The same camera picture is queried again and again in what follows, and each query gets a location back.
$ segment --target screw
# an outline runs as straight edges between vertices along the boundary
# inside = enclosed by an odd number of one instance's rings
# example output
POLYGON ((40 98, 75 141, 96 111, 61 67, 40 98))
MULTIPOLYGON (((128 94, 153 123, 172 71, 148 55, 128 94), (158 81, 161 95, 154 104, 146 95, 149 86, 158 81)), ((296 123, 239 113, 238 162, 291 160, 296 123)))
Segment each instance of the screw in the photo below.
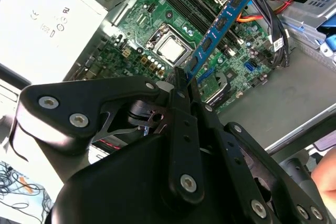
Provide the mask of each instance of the screw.
POLYGON ((267 213, 266 213, 266 209, 264 208, 264 206, 259 202, 257 201, 256 199, 253 199, 251 201, 251 206, 252 206, 252 209, 253 211, 261 218, 265 219, 266 216, 267 216, 267 213))
POLYGON ((78 128, 84 128, 89 124, 89 119, 80 113, 72 114, 69 118, 70 123, 78 128))
POLYGON ((299 213, 306 219, 309 219, 309 215, 307 214, 307 212, 304 210, 303 207, 301 207, 300 205, 297 205, 296 208, 298 209, 299 213))
POLYGON ((310 210, 313 212, 316 218, 318 218, 319 220, 323 220, 322 214, 317 210, 316 207, 310 207, 310 210))
POLYGON ((149 82, 146 83, 147 88, 154 89, 154 86, 151 85, 149 82))
POLYGON ((183 174, 181 176, 181 185, 182 187, 187 190, 189 193, 193 193, 197 189, 197 184, 194 178, 188 174, 183 174))
POLYGON ((212 112, 212 108, 211 108, 211 106, 210 106, 210 105, 206 104, 206 105, 205 105, 205 108, 206 108, 206 110, 207 110, 207 111, 210 111, 210 112, 212 112))
POLYGON ((38 100, 38 104, 40 104, 41 107, 50 110, 57 108, 59 105, 58 101, 53 97, 41 97, 38 100))
POLYGON ((241 128, 240 128, 238 125, 235 125, 234 128, 235 128, 235 130, 238 131, 239 133, 242 132, 241 128))
POLYGON ((183 94, 182 92, 178 91, 177 94, 178 94, 180 97, 185 98, 185 96, 184 96, 184 94, 183 94))

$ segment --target capacitor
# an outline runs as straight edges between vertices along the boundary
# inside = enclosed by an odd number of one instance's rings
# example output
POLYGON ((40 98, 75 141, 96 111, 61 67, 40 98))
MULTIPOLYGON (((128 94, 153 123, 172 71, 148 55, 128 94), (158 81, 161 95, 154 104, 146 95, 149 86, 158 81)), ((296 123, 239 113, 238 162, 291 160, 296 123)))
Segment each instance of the capacitor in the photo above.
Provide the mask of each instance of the capacitor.
POLYGON ((246 46, 246 47, 251 47, 251 46, 252 46, 252 43, 251 43, 250 41, 246 41, 246 42, 245 42, 245 46, 246 46))
POLYGON ((203 65, 203 69, 204 69, 204 71, 207 71, 208 69, 209 69, 209 65, 206 63, 206 64, 204 64, 203 65))

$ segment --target blue connector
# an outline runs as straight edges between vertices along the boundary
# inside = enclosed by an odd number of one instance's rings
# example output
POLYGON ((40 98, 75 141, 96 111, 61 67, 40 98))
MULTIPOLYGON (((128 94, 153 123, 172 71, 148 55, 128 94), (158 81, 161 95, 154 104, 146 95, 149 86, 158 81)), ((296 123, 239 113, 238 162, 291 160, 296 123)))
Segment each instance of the blue connector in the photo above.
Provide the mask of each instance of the blue connector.
POLYGON ((244 64, 244 66, 250 71, 250 72, 253 72, 254 71, 254 67, 252 66, 252 64, 250 62, 246 62, 244 64))

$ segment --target black metal bracket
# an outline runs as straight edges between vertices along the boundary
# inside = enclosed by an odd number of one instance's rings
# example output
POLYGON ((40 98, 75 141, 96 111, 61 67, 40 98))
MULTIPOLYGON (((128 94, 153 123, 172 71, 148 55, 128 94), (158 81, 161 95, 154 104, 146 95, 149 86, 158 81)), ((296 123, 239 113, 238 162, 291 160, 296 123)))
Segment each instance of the black metal bracket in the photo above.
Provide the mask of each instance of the black metal bracket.
MULTIPOLYGON (((165 205, 162 209, 168 206, 175 213, 189 212, 193 220, 198 220, 195 212, 201 209, 198 216, 218 223, 222 218, 219 209, 224 207, 226 215, 230 213, 227 218, 235 223, 328 223, 323 209, 290 179, 243 127, 236 123, 222 126, 213 108, 201 101, 195 79, 187 86, 183 70, 176 68, 169 81, 173 86, 168 91, 146 77, 27 87, 20 96, 10 139, 15 140, 15 127, 20 127, 25 134, 57 151, 75 155, 85 152, 93 141, 106 137, 112 126, 115 129, 122 129, 125 124, 149 126, 152 128, 149 136, 106 158, 107 162, 116 161, 113 170, 104 160, 96 165, 106 171, 104 176, 115 176, 120 200, 136 182, 142 183, 144 187, 139 190, 146 195, 155 194, 156 198, 160 194, 159 201, 163 200, 165 205), (71 121, 74 114, 82 115, 78 119, 80 124, 71 121), (147 158, 145 152, 154 150, 160 151, 160 155, 148 154, 147 158), (125 170, 118 168, 118 162, 125 165, 125 170), (136 172, 137 176, 128 174, 134 173, 138 163, 142 164, 142 170, 136 172), (143 169, 147 166, 155 171, 145 172, 143 169), (212 166, 215 167, 213 171, 209 170, 212 166), (124 181, 125 185, 117 181, 123 181, 120 176, 129 178, 124 181), (269 188, 269 198, 263 193, 265 188, 260 187, 259 179, 269 188), (157 180, 160 181, 159 193, 146 186, 153 184, 157 188, 157 180), (218 202, 218 199, 229 200, 229 203, 218 202), (312 215, 312 207, 321 213, 322 220, 312 215)), ((95 173, 95 168, 89 166, 82 174, 87 171, 92 178, 86 176, 84 179, 101 183, 102 178, 96 179, 100 175, 95 173)), ((137 200, 143 196, 142 193, 137 195, 137 200)), ((159 218, 156 211, 152 217, 159 218)))
POLYGON ((31 136, 73 155, 85 152, 92 140, 97 140, 97 132, 106 130, 105 125, 101 126, 101 113, 109 112, 112 121, 117 108, 136 100, 154 102, 159 94, 156 84, 141 76, 28 86, 20 94, 16 120, 31 136), (43 97, 52 97, 56 102, 46 100, 43 106, 43 97), (58 105, 50 109, 50 103, 58 105), (71 124, 74 114, 84 115, 88 124, 71 124))
POLYGON ((266 151, 239 124, 228 123, 225 131, 232 134, 239 147, 252 160, 250 172, 258 183, 270 191, 271 207, 281 223, 329 223, 328 214, 289 177, 289 175, 266 153, 266 151), (316 209, 323 219, 315 217, 316 209))

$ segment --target black cable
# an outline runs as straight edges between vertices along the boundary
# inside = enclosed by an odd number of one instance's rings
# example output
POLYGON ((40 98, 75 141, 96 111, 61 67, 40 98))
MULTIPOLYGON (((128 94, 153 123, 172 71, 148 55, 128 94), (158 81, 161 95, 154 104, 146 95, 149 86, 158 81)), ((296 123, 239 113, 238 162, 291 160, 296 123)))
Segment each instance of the black cable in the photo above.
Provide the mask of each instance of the black cable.
POLYGON ((262 15, 265 22, 269 26, 271 30, 270 34, 272 35, 272 41, 275 42, 280 38, 283 39, 284 45, 273 54, 271 59, 268 59, 269 66, 272 68, 289 66, 289 44, 286 31, 281 21, 268 5, 266 0, 252 0, 252 2, 256 9, 260 12, 258 15, 262 15))
POLYGON ((7 207, 11 207, 11 208, 13 208, 14 210, 17 210, 17 211, 23 213, 24 215, 33 217, 33 218, 37 219, 41 224, 43 224, 42 221, 41 221, 39 218, 35 217, 34 215, 30 215, 30 214, 27 214, 26 212, 21 211, 21 209, 24 209, 24 208, 17 208, 17 207, 8 205, 8 204, 6 204, 6 203, 4 203, 4 202, 2 202, 2 201, 0 201, 0 203, 3 204, 3 205, 5 205, 5 206, 7 206, 7 207))
MULTIPOLYGON (((2 167, 2 170, 0 170, 0 197, 3 199, 6 195, 8 194, 18 194, 18 195, 25 195, 25 196, 36 196, 38 194, 40 194, 41 191, 45 192, 44 189, 39 188, 37 185, 35 184, 24 184, 22 182, 19 181, 19 175, 13 170, 12 167, 7 166, 6 163, 0 163, 0 167, 2 167), (21 184, 21 186, 15 188, 15 189, 10 189, 10 186, 19 183, 21 184), (22 188, 30 188, 32 190, 37 191, 37 194, 25 194, 25 193, 17 193, 15 191, 20 190, 22 188)), ((29 204, 26 202, 17 202, 13 205, 9 205, 4 203, 3 201, 0 201, 1 204, 7 206, 7 207, 11 207, 14 210, 17 210, 27 216, 33 217, 36 220, 38 220, 41 224, 44 221, 44 218, 42 217, 42 221, 33 216, 30 215, 24 211, 22 211, 23 209, 26 209, 29 207, 29 204)))

